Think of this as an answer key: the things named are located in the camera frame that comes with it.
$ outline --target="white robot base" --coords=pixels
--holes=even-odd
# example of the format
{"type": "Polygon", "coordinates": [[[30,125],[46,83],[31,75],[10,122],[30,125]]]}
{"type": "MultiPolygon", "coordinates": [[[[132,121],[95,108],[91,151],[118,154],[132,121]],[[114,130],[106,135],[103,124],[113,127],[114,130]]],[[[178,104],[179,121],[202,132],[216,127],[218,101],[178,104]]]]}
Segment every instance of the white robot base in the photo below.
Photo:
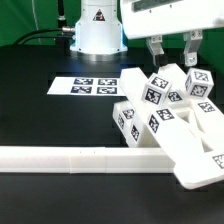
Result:
{"type": "Polygon", "coordinates": [[[117,19],[117,0],[82,0],[81,11],[71,55],[90,61],[125,56],[127,47],[123,44],[122,24],[117,19]]]}

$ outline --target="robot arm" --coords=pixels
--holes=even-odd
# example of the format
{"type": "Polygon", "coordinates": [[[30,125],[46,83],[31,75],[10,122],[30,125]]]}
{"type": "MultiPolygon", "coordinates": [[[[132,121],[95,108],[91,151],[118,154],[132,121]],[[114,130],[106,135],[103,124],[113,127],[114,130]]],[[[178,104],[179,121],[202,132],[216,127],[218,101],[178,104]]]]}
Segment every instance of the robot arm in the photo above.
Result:
{"type": "Polygon", "coordinates": [[[163,55],[162,35],[184,33],[186,66],[197,64],[202,30],[224,27],[224,1],[121,0],[124,31],[129,39],[146,38],[154,64],[163,55]]]}

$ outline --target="black table surface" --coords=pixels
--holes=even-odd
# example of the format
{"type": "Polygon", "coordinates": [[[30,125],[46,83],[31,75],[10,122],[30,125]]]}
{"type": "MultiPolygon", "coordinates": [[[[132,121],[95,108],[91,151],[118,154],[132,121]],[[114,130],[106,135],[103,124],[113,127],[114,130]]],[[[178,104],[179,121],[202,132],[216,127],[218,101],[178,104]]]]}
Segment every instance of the black table surface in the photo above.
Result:
{"type": "MultiPolygon", "coordinates": [[[[176,50],[169,51],[171,61],[176,50]]],[[[124,146],[112,119],[124,97],[47,95],[56,76],[119,77],[155,68],[145,49],[87,62],[62,49],[0,48],[0,145],[124,146]]],[[[184,190],[173,174],[0,174],[0,223],[223,223],[224,185],[184,190]]]]}

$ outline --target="cable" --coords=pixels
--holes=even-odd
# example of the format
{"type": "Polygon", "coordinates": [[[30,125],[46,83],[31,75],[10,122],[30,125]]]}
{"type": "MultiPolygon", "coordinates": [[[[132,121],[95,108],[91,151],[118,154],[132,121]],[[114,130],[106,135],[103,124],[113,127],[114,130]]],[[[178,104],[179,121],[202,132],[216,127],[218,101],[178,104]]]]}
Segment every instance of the cable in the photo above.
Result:
{"type": "Polygon", "coordinates": [[[34,40],[34,39],[72,39],[72,36],[34,36],[34,37],[29,37],[27,39],[25,39],[21,45],[24,45],[26,42],[30,41],[30,40],[34,40]]]}
{"type": "Polygon", "coordinates": [[[50,33],[50,32],[62,32],[62,28],[55,28],[55,29],[42,29],[42,30],[37,30],[37,31],[33,31],[30,33],[27,33],[25,35],[23,35],[22,37],[20,37],[18,40],[16,40],[13,45],[17,45],[19,44],[21,41],[25,40],[26,38],[33,36],[35,34],[40,34],[40,33],[50,33]]]}
{"type": "Polygon", "coordinates": [[[67,26],[67,21],[64,12],[64,1],[58,0],[58,27],[67,26]]]}
{"type": "Polygon", "coordinates": [[[32,10],[33,10],[33,18],[36,26],[36,30],[39,30],[38,20],[37,20],[37,14],[36,14],[36,7],[35,7],[35,0],[32,0],[32,10]]]}

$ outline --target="white cube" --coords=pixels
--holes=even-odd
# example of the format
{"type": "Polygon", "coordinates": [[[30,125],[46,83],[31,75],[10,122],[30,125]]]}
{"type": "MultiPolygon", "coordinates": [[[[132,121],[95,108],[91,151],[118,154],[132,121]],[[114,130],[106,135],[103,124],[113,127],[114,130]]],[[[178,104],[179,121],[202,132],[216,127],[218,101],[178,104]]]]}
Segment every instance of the white cube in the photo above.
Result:
{"type": "Polygon", "coordinates": [[[187,73],[185,87],[192,98],[205,99],[214,86],[210,71],[190,68],[187,73]]]}
{"type": "Polygon", "coordinates": [[[134,108],[129,101],[114,104],[113,119],[125,138],[129,133],[134,113],[134,108]]]}
{"type": "Polygon", "coordinates": [[[163,104],[171,86],[172,83],[169,80],[165,79],[163,76],[153,73],[145,84],[142,100],[156,107],[160,107],[163,104]]]}

